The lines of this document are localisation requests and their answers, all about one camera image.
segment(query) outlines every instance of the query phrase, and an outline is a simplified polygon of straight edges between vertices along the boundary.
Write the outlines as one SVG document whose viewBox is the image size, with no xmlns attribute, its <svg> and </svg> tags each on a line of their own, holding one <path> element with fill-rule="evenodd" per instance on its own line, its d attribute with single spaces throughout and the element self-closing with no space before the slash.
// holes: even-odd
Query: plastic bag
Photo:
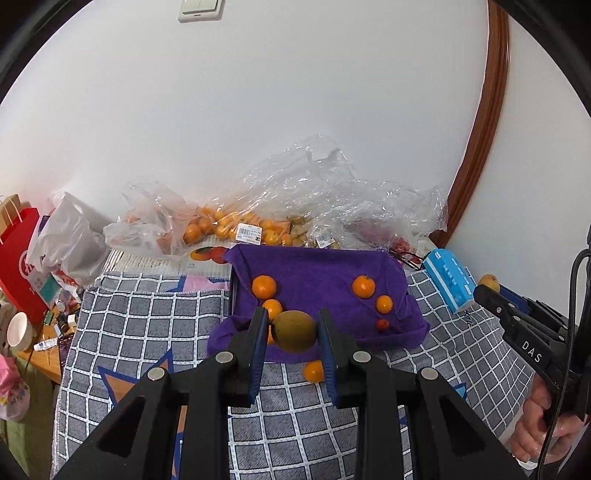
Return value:
<svg viewBox="0 0 591 480">
<path fill-rule="evenodd" d="M 216 235 L 240 239 L 238 225 L 262 229 L 262 244 L 304 246 L 319 206 L 340 182 L 353 179 L 353 165 L 334 143 L 316 136 L 255 165 L 236 191 L 213 199 Z"/>
<path fill-rule="evenodd" d="M 421 191 L 391 181 L 340 183 L 310 233 L 338 239 L 344 249 L 414 252 L 420 238 L 445 229 L 445 198 L 438 188 Z"/>
<path fill-rule="evenodd" d="M 112 248 L 173 260 L 187 253 L 203 235 L 213 233 L 213 211 L 186 202 L 160 183 L 130 183 L 124 197 L 131 209 L 103 230 Z"/>
<path fill-rule="evenodd" d="M 317 135 L 258 163 L 236 192 L 210 203 L 220 239 L 247 223 L 267 245 L 400 252 L 445 228 L 445 198 L 437 188 L 355 180 L 344 153 Z"/>
<path fill-rule="evenodd" d="M 16 359 L 0 355 L 0 419 L 20 421 L 30 401 L 31 391 L 18 372 Z"/>
<path fill-rule="evenodd" d="M 79 286 L 92 285 L 109 254 L 104 237 L 74 206 L 68 193 L 51 211 L 52 201 L 39 217 L 29 243 L 26 262 L 37 271 L 63 274 Z"/>
</svg>

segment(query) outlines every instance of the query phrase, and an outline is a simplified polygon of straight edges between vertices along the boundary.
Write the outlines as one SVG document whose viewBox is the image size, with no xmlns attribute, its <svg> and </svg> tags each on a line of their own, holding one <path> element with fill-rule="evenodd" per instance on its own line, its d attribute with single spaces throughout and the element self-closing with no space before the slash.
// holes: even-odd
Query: purple cloth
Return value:
<svg viewBox="0 0 591 480">
<path fill-rule="evenodd" d="M 238 285 L 233 315 L 212 332 L 207 342 L 209 355 L 226 349 L 236 332 L 248 328 L 252 312 L 262 304 L 251 293 L 252 280 L 259 275 L 276 280 L 275 298 L 284 310 L 302 310 L 316 318 L 321 308 L 328 308 L 336 327 L 353 336 L 361 348 L 416 348 L 429 330 L 417 301 L 408 292 L 404 270 L 385 252 L 237 245 L 225 259 L 232 264 Z M 376 291 L 370 299 L 360 299 L 351 290 L 359 275 L 375 281 Z M 394 302 L 387 315 L 375 309 L 380 295 L 389 295 Z M 389 320 L 389 331 L 376 330 L 379 318 Z M 296 364 L 318 358 L 318 344 L 300 354 L 269 345 L 265 360 Z"/>
</svg>

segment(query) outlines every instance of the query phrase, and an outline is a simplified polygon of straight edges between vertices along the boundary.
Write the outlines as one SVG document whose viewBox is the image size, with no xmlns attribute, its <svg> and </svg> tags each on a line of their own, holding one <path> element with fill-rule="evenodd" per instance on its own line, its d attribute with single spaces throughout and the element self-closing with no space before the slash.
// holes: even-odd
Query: fruit picture on box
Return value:
<svg viewBox="0 0 591 480">
<path fill-rule="evenodd" d="M 206 260 L 213 260 L 215 263 L 223 265 L 228 263 L 224 260 L 224 255 L 228 249 L 226 247 L 202 247 L 193 250 L 189 254 L 189 258 L 195 262 L 205 262 Z"/>
</svg>

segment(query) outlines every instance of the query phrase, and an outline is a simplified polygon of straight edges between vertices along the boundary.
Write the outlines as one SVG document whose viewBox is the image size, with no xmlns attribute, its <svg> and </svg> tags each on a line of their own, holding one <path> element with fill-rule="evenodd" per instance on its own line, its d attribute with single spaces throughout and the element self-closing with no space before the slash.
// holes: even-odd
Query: pear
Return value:
<svg viewBox="0 0 591 480">
<path fill-rule="evenodd" d="M 310 315 L 299 310 L 287 310 L 275 317 L 271 336 L 284 352 L 302 353 L 316 343 L 318 331 Z"/>
<path fill-rule="evenodd" d="M 491 290 L 494 290 L 497 293 L 501 292 L 501 284 L 499 283 L 499 280 L 492 273 L 487 273 L 486 275 L 484 275 L 478 281 L 478 284 L 479 285 L 486 285 L 488 288 L 490 288 Z"/>
</svg>

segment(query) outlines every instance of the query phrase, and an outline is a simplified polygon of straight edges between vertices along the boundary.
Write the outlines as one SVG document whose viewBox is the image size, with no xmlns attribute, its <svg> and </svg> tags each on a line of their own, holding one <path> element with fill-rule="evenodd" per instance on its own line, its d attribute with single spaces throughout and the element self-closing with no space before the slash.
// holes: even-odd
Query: black cable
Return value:
<svg viewBox="0 0 591 480">
<path fill-rule="evenodd" d="M 591 258 L 591 250 L 582 250 L 577 255 L 577 258 L 574 259 L 573 268 L 570 271 L 569 331 L 567 335 L 568 353 L 566 357 L 566 364 L 564 366 L 564 381 L 562 384 L 562 388 L 560 389 L 560 394 L 558 395 L 558 403 L 556 404 L 556 410 L 554 411 L 554 415 L 552 416 L 552 421 L 550 422 L 550 425 L 548 425 L 548 432 L 546 433 L 546 438 L 544 439 L 544 444 L 542 445 L 542 451 L 540 452 L 540 457 L 538 458 L 538 471 L 536 474 L 537 480 L 542 480 L 544 461 L 546 459 L 546 455 L 548 454 L 548 450 L 550 449 L 552 434 L 554 433 L 554 429 L 556 428 L 556 424 L 558 423 L 558 417 L 560 416 L 560 410 L 562 409 L 562 404 L 564 403 L 564 397 L 566 395 L 567 380 L 569 378 L 570 364 L 573 359 L 574 350 L 574 316 L 576 314 L 577 309 L 577 276 L 579 274 L 579 267 L 581 266 L 581 263 L 585 258 Z"/>
</svg>

